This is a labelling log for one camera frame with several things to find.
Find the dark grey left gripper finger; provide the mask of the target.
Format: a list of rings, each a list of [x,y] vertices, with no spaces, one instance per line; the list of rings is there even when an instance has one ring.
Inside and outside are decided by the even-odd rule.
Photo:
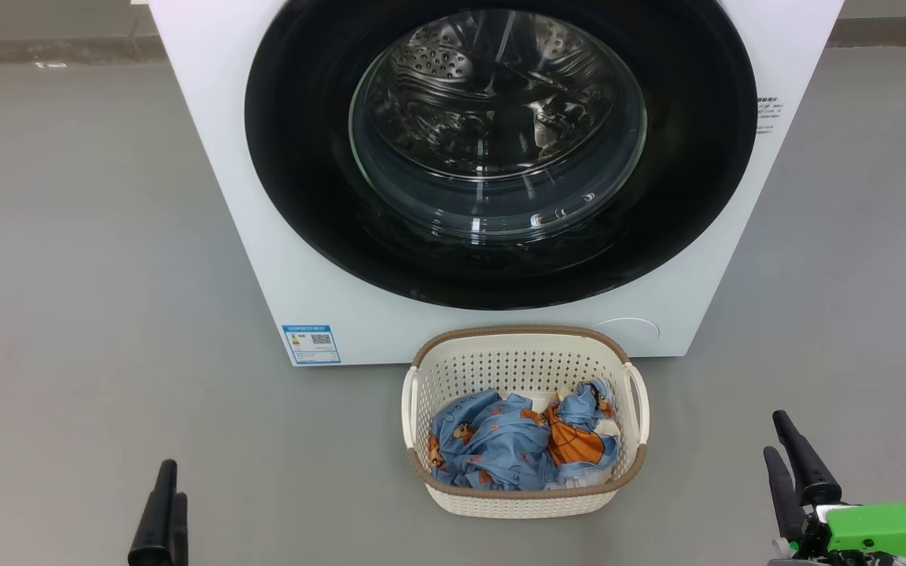
[[[129,565],[174,564],[171,529],[176,477],[176,462],[164,460],[128,551]]]
[[[172,565],[190,565],[190,542],[188,542],[188,498],[186,492],[174,495],[171,516],[171,558]]]

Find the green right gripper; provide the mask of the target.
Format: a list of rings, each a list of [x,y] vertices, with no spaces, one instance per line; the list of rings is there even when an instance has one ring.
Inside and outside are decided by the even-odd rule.
[[[787,412],[775,411],[773,424],[794,478],[777,449],[765,447],[781,536],[769,565],[906,565],[906,504],[841,504],[840,483]],[[815,508],[805,516],[802,506]]]

